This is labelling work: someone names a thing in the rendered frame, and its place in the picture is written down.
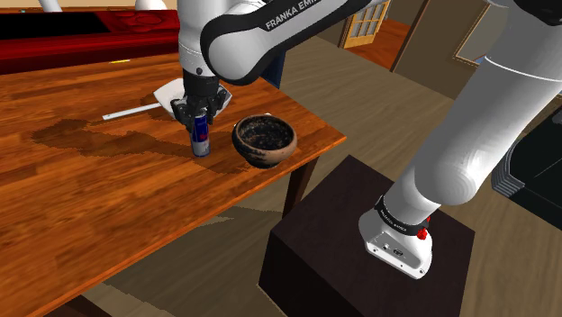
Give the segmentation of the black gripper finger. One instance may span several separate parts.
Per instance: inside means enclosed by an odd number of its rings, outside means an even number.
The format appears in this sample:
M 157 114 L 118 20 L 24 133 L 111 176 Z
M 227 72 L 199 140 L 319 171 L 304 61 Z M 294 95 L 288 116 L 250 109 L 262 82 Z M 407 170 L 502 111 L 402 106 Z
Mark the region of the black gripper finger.
M 195 121 L 195 108 L 188 102 L 187 98 L 173 99 L 170 102 L 175 119 L 186 127 L 188 132 L 193 131 Z
M 209 96 L 206 99 L 206 117 L 209 124 L 213 124 L 215 116 L 225 107 L 225 102 L 227 101 L 228 96 L 228 91 L 226 89 L 221 89 L 215 96 Z

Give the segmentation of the blue and silver drink can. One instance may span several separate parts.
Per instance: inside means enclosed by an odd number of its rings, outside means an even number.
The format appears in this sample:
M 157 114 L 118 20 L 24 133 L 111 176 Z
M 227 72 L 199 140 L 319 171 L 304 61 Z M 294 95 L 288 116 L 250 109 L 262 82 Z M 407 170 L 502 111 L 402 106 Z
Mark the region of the blue and silver drink can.
M 200 112 L 195 116 L 190 141 L 196 157 L 205 157 L 210 153 L 209 125 L 205 112 Z

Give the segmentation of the dark brown clay bowl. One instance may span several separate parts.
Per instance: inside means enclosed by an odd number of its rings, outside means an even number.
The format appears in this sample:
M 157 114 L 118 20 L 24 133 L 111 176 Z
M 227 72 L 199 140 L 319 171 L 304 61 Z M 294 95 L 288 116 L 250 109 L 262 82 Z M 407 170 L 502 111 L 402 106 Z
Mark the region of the dark brown clay bowl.
M 295 129 L 271 114 L 239 120 L 231 133 L 232 145 L 255 168 L 273 168 L 289 158 L 297 146 Z

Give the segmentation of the blue chair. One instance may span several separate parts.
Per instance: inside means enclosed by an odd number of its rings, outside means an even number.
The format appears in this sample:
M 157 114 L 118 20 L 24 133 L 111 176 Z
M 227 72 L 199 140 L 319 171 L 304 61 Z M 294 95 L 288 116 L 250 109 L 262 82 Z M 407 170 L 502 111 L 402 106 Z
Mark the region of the blue chair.
M 261 74 L 262 78 L 276 88 L 279 88 L 281 84 L 285 59 L 286 53 L 283 52 L 279 56 L 275 57 Z

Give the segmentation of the red cabinet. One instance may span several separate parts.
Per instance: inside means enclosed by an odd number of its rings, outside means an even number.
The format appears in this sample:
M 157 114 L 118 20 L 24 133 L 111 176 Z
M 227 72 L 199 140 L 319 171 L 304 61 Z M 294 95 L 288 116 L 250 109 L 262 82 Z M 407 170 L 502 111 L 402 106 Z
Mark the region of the red cabinet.
M 174 10 L 0 14 L 0 75 L 177 51 Z

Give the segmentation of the brown wooden table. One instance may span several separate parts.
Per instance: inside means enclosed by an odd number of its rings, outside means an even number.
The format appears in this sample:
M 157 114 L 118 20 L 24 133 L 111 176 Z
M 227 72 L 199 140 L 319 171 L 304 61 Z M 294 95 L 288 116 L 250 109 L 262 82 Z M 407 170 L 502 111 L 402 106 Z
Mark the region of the brown wooden table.
M 0 317 L 42 317 L 344 139 L 258 80 L 231 89 L 211 154 L 196 158 L 165 110 L 126 114 L 180 74 L 168 54 L 0 76 Z M 231 144 L 254 113 L 295 129 L 275 168 Z

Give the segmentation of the dark robot stand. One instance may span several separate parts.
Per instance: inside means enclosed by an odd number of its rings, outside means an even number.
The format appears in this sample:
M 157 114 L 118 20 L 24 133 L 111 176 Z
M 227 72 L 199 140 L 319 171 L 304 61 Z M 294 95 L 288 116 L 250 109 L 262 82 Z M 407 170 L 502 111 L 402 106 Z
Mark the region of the dark robot stand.
M 359 218 L 391 184 L 347 156 L 272 229 L 259 285 L 287 317 L 460 317 L 473 230 L 436 211 L 420 279 L 367 253 Z

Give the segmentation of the wooden glazed door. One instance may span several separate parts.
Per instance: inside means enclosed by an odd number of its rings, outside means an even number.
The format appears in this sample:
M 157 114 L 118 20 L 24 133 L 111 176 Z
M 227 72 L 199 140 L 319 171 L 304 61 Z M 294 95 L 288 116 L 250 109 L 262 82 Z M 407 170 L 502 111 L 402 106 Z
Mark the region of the wooden glazed door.
M 391 1 L 385 0 L 379 5 L 372 5 L 348 17 L 338 47 L 348 49 L 372 43 L 382 21 L 386 18 L 386 12 Z

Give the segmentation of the black and grey appliance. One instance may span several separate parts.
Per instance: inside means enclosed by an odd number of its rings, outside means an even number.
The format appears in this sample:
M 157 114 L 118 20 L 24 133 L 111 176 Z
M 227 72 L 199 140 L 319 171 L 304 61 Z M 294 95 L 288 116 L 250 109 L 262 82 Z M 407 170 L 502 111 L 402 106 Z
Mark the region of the black and grey appliance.
M 513 143 L 491 173 L 491 184 L 562 231 L 562 106 Z

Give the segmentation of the white long-handled scoop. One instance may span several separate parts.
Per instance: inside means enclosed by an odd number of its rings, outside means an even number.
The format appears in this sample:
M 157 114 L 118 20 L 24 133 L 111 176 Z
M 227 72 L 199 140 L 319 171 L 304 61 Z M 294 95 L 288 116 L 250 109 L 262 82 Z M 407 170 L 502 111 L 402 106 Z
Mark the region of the white long-handled scoop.
M 164 86 L 160 87 L 156 91 L 153 92 L 153 95 L 156 97 L 157 101 L 153 104 L 142 105 L 135 108 L 131 108 L 128 110 L 120 111 L 117 113 L 109 113 L 103 116 L 104 120 L 112 120 L 118 117 L 123 117 L 126 115 L 145 112 L 151 109 L 155 109 L 158 107 L 164 108 L 168 114 L 174 118 L 175 114 L 171 107 L 171 101 L 173 99 L 180 99 L 184 96 L 184 86 L 183 86 L 183 79 L 181 77 L 174 79 Z

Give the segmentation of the wood-framed wall picture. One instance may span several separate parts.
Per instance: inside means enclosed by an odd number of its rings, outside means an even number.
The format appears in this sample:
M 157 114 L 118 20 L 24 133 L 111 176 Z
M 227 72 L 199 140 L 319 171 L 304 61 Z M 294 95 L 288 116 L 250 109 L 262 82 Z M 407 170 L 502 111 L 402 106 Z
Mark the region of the wood-framed wall picture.
M 454 61 L 469 65 L 474 68 L 478 66 L 478 62 L 476 60 L 482 57 L 482 54 L 476 54 L 477 46 L 475 49 L 473 49 L 476 39 L 475 35 L 478 34 L 478 26 L 483 21 L 486 13 L 489 10 L 489 7 L 489 4 L 485 4 L 483 9 L 478 14 L 476 20 L 469 27 L 467 33 L 464 35 L 452 55 L 452 59 Z

